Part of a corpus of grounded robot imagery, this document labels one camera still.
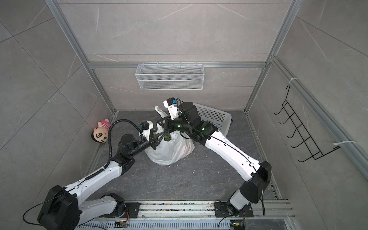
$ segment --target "plush doll face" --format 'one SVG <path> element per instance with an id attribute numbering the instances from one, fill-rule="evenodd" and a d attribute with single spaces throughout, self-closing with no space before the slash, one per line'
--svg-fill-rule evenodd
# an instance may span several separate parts
<path id="1" fill-rule="evenodd" d="M 100 127 L 100 128 L 95 128 L 93 130 L 93 138 L 101 143 L 105 143 L 107 141 L 107 132 L 108 130 Z"/>

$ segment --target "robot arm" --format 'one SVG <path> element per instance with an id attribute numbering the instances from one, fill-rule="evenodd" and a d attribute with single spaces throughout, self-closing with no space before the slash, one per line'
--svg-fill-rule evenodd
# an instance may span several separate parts
<path id="1" fill-rule="evenodd" d="M 270 183 L 271 165 L 266 161 L 260 163 L 248 156 L 224 137 L 214 125 L 202 121 L 192 102 L 184 102 L 178 106 L 176 99 L 169 98 L 164 105 L 168 108 L 170 116 L 157 121 L 157 124 L 163 127 L 164 133 L 186 132 L 193 141 L 220 155 L 245 180 L 227 201 L 229 213 L 235 215 L 249 202 L 257 203 Z M 85 200 L 107 182 L 128 171 L 135 162 L 136 154 L 148 147 L 156 149 L 163 139 L 164 133 L 153 134 L 151 121 L 142 122 L 140 128 L 136 128 L 140 130 L 141 139 L 136 140 L 132 134 L 122 136 L 117 153 L 107 166 L 64 188 L 59 185 L 52 188 L 39 213 L 38 222 L 48 230 L 74 229 L 77 225 L 104 214 L 121 216 L 125 210 L 124 199 L 116 194 L 108 194 L 95 201 Z"/>
<path id="2" fill-rule="evenodd" d="M 230 214 L 238 213 L 249 202 L 257 203 L 270 183 L 271 165 L 267 161 L 261 163 L 248 156 L 232 144 L 213 124 L 202 121 L 192 102 L 177 105 L 178 100 L 169 98 L 164 102 L 165 107 L 169 105 L 167 108 L 170 117 L 158 120 L 158 124 L 165 132 L 175 130 L 186 132 L 194 141 L 220 155 L 245 180 L 227 201 Z"/>

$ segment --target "floor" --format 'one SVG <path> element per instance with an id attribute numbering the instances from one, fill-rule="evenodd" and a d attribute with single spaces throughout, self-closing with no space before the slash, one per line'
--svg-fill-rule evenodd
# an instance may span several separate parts
<path id="1" fill-rule="evenodd" d="M 243 111 L 227 111 L 232 115 L 227 138 L 251 157 L 261 160 Z M 156 111 L 120 111 L 117 119 L 129 119 L 136 124 L 156 121 Z M 128 123 L 115 125 L 112 131 L 113 154 L 122 135 L 137 131 Z M 109 147 L 104 144 L 97 167 L 108 159 Z M 170 166 L 152 162 L 145 152 L 135 156 L 136 163 L 119 178 L 100 188 L 89 199 L 100 198 L 114 192 L 126 200 L 160 199 L 228 199 L 244 182 L 225 160 L 212 150 L 195 143 L 193 152 Z M 264 199 L 276 199 L 272 186 L 268 186 Z"/>

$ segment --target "aluminum frame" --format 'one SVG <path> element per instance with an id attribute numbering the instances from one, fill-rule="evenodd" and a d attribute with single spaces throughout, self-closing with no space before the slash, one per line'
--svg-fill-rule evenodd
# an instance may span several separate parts
<path id="1" fill-rule="evenodd" d="M 252 133 L 252 136 L 253 136 L 253 139 L 254 139 L 254 142 L 255 142 L 255 145 L 258 149 L 258 152 L 260 153 L 261 155 L 261 159 L 262 160 L 267 160 L 267 157 L 266 157 L 266 154 L 265 154 L 265 151 L 263 150 L 262 148 L 262 145 L 261 145 L 261 141 L 259 140 L 258 136 L 257 136 L 257 133 L 256 133 L 256 130 L 254 128 L 254 125 L 253 125 L 253 122 L 252 122 L 252 119 L 251 117 L 249 116 L 249 114 L 245 114 L 245 117 L 247 118 L 247 121 L 248 121 L 248 124 L 249 124 L 249 128 L 251 130 L 251 133 Z M 282 200 L 282 195 L 281 195 L 281 192 L 280 192 L 280 189 L 276 183 L 276 180 L 275 180 L 275 177 L 273 176 L 273 173 L 271 171 L 271 182 L 270 184 L 272 185 L 273 187 L 273 191 L 275 192 L 276 194 L 276 198 L 277 199 L 280 199 Z"/>
<path id="2" fill-rule="evenodd" d="M 116 109 L 112 104 L 109 96 L 107 95 L 105 88 L 101 84 L 100 80 L 98 79 L 96 73 L 89 67 L 88 60 L 86 54 L 83 52 L 81 46 L 79 45 L 73 31 L 71 30 L 68 21 L 66 20 L 61 8 L 56 0 L 45 0 L 47 6 L 49 7 L 50 11 L 54 15 L 57 23 L 60 25 L 61 30 L 64 32 L 65 36 L 67 37 L 70 45 L 72 46 L 73 50 L 77 54 L 79 60 L 81 61 L 82 65 L 86 69 L 89 77 L 95 84 L 97 90 L 99 91 L 102 99 L 105 101 L 107 107 L 109 108 L 111 113 L 115 113 Z"/>
<path id="3" fill-rule="evenodd" d="M 141 64 L 198 64 L 205 68 L 264 68 L 265 62 L 244 61 L 244 62 L 90 62 L 90 68 L 137 68 Z"/>
<path id="4" fill-rule="evenodd" d="M 216 201 L 206 200 L 186 200 L 186 201 L 127 201 L 127 202 L 139 202 L 141 203 L 138 217 L 131 219 L 132 227 L 126 229 L 152 229 L 162 230 L 165 223 L 200 223 L 196 226 L 185 227 L 184 229 L 217 229 L 218 222 L 222 219 L 221 217 L 215 217 L 215 211 L 213 203 Z M 266 216 L 262 214 L 262 204 L 252 204 L 254 217 L 246 218 L 261 219 L 261 220 L 284 220 L 285 225 L 290 230 L 298 229 L 297 220 L 295 214 L 290 206 L 288 200 L 265 200 Z M 242 217 L 228 217 L 221 222 L 220 229 L 230 229 L 227 227 L 227 223 L 230 220 L 242 220 Z M 91 225 L 97 225 L 106 229 L 114 229 L 115 221 L 124 220 L 124 218 L 108 218 L 101 219 L 95 218 L 88 223 Z M 202 227 L 201 223 L 215 223 L 211 226 Z M 134 227 L 136 225 L 146 224 L 146 227 Z M 175 225 L 168 226 L 168 229 L 175 228 Z M 87 227 L 77 227 L 76 229 L 88 229 Z"/>
<path id="5" fill-rule="evenodd" d="M 271 63 L 285 77 L 287 81 L 296 78 L 295 75 L 278 59 L 272 56 Z M 342 128 L 342 126 L 326 111 L 326 109 L 318 102 L 318 100 L 304 87 L 298 80 L 289 83 L 294 91 L 299 95 L 308 108 L 314 113 L 321 124 L 336 140 L 336 142 L 353 140 L 351 136 Z M 351 161 L 368 180 L 368 155 L 359 145 L 348 142 L 340 144 L 340 147 L 348 155 Z"/>
<path id="6" fill-rule="evenodd" d="M 300 6 L 302 5 L 304 0 L 293 0 L 290 4 L 289 10 L 286 13 L 285 19 L 283 21 L 283 23 L 281 24 L 279 33 L 276 36 L 276 39 L 272 45 L 271 51 L 268 54 L 268 57 L 266 59 L 266 66 L 265 68 L 261 71 L 261 73 L 259 74 L 259 77 L 257 79 L 256 84 L 253 87 L 252 93 L 248 99 L 247 104 L 245 105 L 244 111 L 247 113 L 249 112 L 250 108 L 252 107 L 252 104 L 258 94 L 259 89 L 261 88 L 261 85 L 263 83 L 263 81 L 265 80 L 265 77 L 267 75 L 267 72 L 270 68 L 270 60 L 272 58 L 272 56 L 276 55 L 277 52 L 279 51 L 282 42 L 284 41 L 284 38 L 286 37 L 287 32 L 290 29 L 291 24 L 293 23 L 299 9 Z"/>

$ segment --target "black cable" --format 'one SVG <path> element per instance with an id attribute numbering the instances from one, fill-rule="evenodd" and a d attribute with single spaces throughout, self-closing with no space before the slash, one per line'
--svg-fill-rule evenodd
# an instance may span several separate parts
<path id="1" fill-rule="evenodd" d="M 190 122 L 188 121 L 188 119 L 186 118 L 186 116 L 185 116 L 185 114 L 183 113 L 183 115 L 184 115 L 184 118 L 186 119 L 186 121 L 188 122 L 188 124 L 195 130 L 195 131 L 197 131 L 197 132 L 199 132 L 200 134 L 202 134 L 202 137 L 204 137 L 204 138 L 206 138 L 205 136 L 203 136 L 203 134 L 205 134 L 205 135 L 207 135 L 207 136 L 209 136 L 209 137 L 212 137 L 212 138 L 214 138 L 214 139 L 216 139 L 216 140 L 218 140 L 218 141 L 221 141 L 222 143 L 224 143 L 224 144 L 226 144 L 226 142 L 224 142 L 224 141 L 222 141 L 222 140 L 220 140 L 220 139 L 218 139 L 218 138 L 216 138 L 216 137 L 213 137 L 213 136 L 211 136 L 211 135 L 209 135 L 209 134 L 207 134 L 207 133 L 203 133 L 203 132 L 201 132 L 201 131 L 199 131 L 198 129 L 196 129 L 196 128 L 194 128 L 191 124 L 190 124 Z M 235 149 L 234 147 L 232 147 L 231 145 L 229 145 L 229 144 L 226 144 L 227 146 L 229 146 L 230 148 L 232 148 L 233 150 L 235 150 L 235 151 L 237 151 L 238 153 L 240 153 L 243 157 L 245 157 L 245 159 L 249 162 L 249 164 L 251 164 L 252 162 L 246 157 L 246 156 L 244 156 L 241 152 L 239 152 L 237 149 Z"/>
<path id="2" fill-rule="evenodd" d="M 107 230 L 106 228 L 104 227 L 100 227 L 100 226 L 93 226 L 93 225 L 78 225 L 78 227 L 98 227 L 100 229 L 104 229 L 104 230 Z"/>
<path id="3" fill-rule="evenodd" d="M 94 219 L 94 218 L 93 218 L 93 219 Z M 91 220 L 93 220 L 93 219 L 91 219 Z M 89 220 L 89 221 L 87 221 L 87 222 L 84 222 L 83 224 L 86 224 L 86 223 L 90 222 L 91 220 Z M 80 225 L 78 225 L 78 226 L 81 226 L 81 225 L 83 225 L 83 224 L 80 224 Z"/>
<path id="4" fill-rule="evenodd" d="M 110 128 L 109 128 L 109 132 L 107 134 L 107 142 L 109 143 L 109 159 L 107 160 L 106 165 L 103 167 L 104 169 L 106 169 L 110 162 L 111 162 L 111 158 L 113 157 L 113 150 L 112 150 L 112 146 L 111 146 L 111 131 L 113 129 L 113 127 L 119 123 L 119 122 L 128 122 L 129 124 L 131 124 L 132 126 L 134 126 L 134 128 L 136 128 L 138 130 L 138 132 L 143 132 L 136 124 L 134 124 L 132 121 L 128 120 L 128 119 L 119 119 L 117 121 L 115 121 L 114 123 L 111 124 Z"/>
<path id="5" fill-rule="evenodd" d="M 262 189 L 262 200 L 261 200 L 261 202 L 262 202 L 262 214 L 263 214 L 263 216 L 266 216 L 266 208 L 265 208 L 265 204 L 263 203 L 263 188 L 262 188 L 262 184 L 261 184 L 261 189 Z"/>
<path id="6" fill-rule="evenodd" d="M 107 142 L 109 144 L 109 159 L 107 160 L 107 163 L 105 164 L 103 169 L 100 169 L 100 170 L 94 172 L 92 175 L 87 176 L 86 180 L 90 180 L 91 178 L 93 178 L 93 177 L 97 176 L 98 174 L 102 173 L 109 166 L 109 164 L 111 162 L 111 158 L 113 157 L 113 150 L 112 150 L 112 145 L 111 145 L 111 131 L 117 123 L 123 122 L 123 121 L 128 122 L 129 124 L 131 124 L 134 128 L 136 128 L 138 130 L 139 133 L 143 132 L 136 124 L 134 124 L 134 122 L 132 122 L 131 120 L 128 120 L 128 119 L 119 119 L 119 120 L 115 121 L 114 123 L 112 123 L 110 125 L 109 131 L 108 131 L 108 134 L 107 134 Z"/>
<path id="7" fill-rule="evenodd" d="M 46 203 L 46 202 L 52 201 L 52 200 L 53 200 L 53 199 L 55 199 L 55 198 L 58 198 L 58 197 L 60 197 L 60 196 L 62 196 L 62 195 L 64 195 L 64 194 L 67 194 L 68 192 L 72 191 L 73 189 L 75 189 L 75 188 L 72 188 L 72 189 L 70 189 L 69 191 L 66 191 L 65 193 L 63 193 L 63 194 L 61 194 L 61 195 L 59 195 L 59 196 L 57 196 L 57 197 L 54 197 L 54 198 L 52 198 L 52 199 L 49 199 L 49 200 L 44 201 L 44 202 L 42 202 L 42 203 L 39 203 L 38 205 L 41 205 L 41 204 L 43 204 L 43 203 Z M 42 226 L 41 224 L 35 224 L 35 223 L 31 223 L 31 222 L 28 222 L 28 221 L 26 221 L 26 220 L 25 220 L 25 215 L 27 214 L 27 212 L 28 212 L 29 210 L 31 210 L 31 209 L 33 209 L 33 208 L 37 207 L 38 205 L 35 205 L 35 206 L 31 207 L 30 209 L 28 209 L 27 211 L 25 211 L 25 213 L 23 214 L 23 221 L 24 221 L 24 222 L 26 222 L 27 224 L 32 224 L 32 225 Z"/>
<path id="8" fill-rule="evenodd" d="M 219 224 L 217 225 L 217 230 L 219 230 L 219 227 L 220 227 L 220 223 L 221 223 L 221 221 L 223 221 L 225 218 L 228 218 L 228 217 L 231 217 L 231 216 L 237 216 L 237 215 L 239 215 L 239 213 L 240 213 L 241 211 L 243 211 L 243 209 L 241 209 L 241 210 L 240 210 L 238 213 L 236 213 L 236 214 L 228 215 L 228 216 L 225 216 L 224 218 L 222 218 L 222 219 L 220 220 Z"/>
<path id="9" fill-rule="evenodd" d="M 180 101 L 180 105 L 182 104 L 182 101 L 180 100 L 180 98 L 177 98 L 177 101 Z M 188 124 L 194 129 L 194 130 L 196 130 L 197 132 L 199 132 L 200 134 L 202 134 L 202 137 L 204 137 L 203 136 L 203 134 L 205 134 L 205 135 L 207 135 L 207 136 L 209 136 L 209 137 L 212 137 L 212 138 L 214 138 L 214 139 L 216 139 L 216 140 L 218 140 L 218 141 L 220 141 L 220 142 L 222 142 L 222 143 L 224 143 L 224 144 L 226 144 L 226 142 L 224 142 L 224 141 L 222 141 L 222 140 L 220 140 L 220 139 L 218 139 L 218 138 L 216 138 L 216 137 L 213 137 L 213 136 L 211 136 L 211 135 L 209 135 L 209 134 L 207 134 L 207 133 L 203 133 L 203 132 L 201 132 L 201 131 L 199 131 L 199 130 L 197 130 L 196 128 L 194 128 L 191 124 L 190 124 L 190 122 L 188 121 L 188 119 L 186 118 L 186 116 L 185 116 L 185 114 L 183 113 L 183 115 L 184 115 L 184 118 L 186 119 L 186 121 L 188 122 Z M 237 151 L 238 153 L 240 153 L 243 157 L 245 157 L 245 159 L 251 164 L 251 161 L 246 157 L 246 156 L 244 156 L 241 152 L 239 152 L 236 148 L 234 148 L 234 147 L 232 147 L 231 145 L 229 145 L 229 144 L 226 144 L 227 146 L 229 146 L 230 148 L 232 148 L 233 150 L 235 150 L 235 151 Z M 257 170 L 255 169 L 255 167 L 254 166 L 252 166 L 253 167 L 253 169 L 254 169 L 254 171 L 255 171 L 255 173 L 257 173 L 258 174 L 258 176 L 259 177 L 261 177 L 260 175 L 259 175 L 259 173 L 257 172 Z M 262 188 L 262 185 L 261 185 L 261 190 L 262 190 L 262 199 L 261 199 L 261 202 L 262 202 L 262 213 L 263 213 L 263 216 L 265 216 L 266 215 L 266 209 L 265 209 L 265 205 L 264 205 L 264 203 L 263 203 L 263 188 Z"/>
<path id="10" fill-rule="evenodd" d="M 179 133 L 180 133 L 180 136 L 182 136 L 183 138 L 191 140 L 191 138 L 184 137 L 182 132 L 179 132 Z"/>
<path id="11" fill-rule="evenodd" d="M 84 179 L 82 182 L 80 182 L 77 186 L 81 185 L 83 182 L 85 182 L 87 179 Z"/>

